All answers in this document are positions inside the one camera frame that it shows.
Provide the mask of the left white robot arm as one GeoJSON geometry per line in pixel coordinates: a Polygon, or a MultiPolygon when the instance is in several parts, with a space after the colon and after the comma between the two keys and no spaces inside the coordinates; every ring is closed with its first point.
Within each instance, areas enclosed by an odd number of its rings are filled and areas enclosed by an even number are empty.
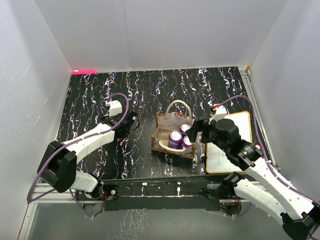
{"type": "Polygon", "coordinates": [[[74,140],[51,142],[41,160],[37,173],[54,190],[82,191],[92,200],[103,195],[103,183],[92,173],[77,170],[77,164],[104,145],[119,142],[140,126],[138,114],[128,113],[123,121],[121,114],[103,116],[100,123],[74,140]]]}

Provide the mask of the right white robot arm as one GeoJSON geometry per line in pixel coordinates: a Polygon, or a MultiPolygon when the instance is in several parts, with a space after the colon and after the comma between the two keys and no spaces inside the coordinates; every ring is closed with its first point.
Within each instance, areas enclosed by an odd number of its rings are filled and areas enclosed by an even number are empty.
{"type": "Polygon", "coordinates": [[[293,240],[310,240],[320,226],[320,202],[295,188],[266,160],[253,143],[242,139],[231,119],[197,120],[186,131],[191,142],[202,133],[202,143],[212,143],[227,159],[263,188],[251,184],[237,172],[223,182],[223,194],[233,199],[246,199],[276,219],[293,240]]]}

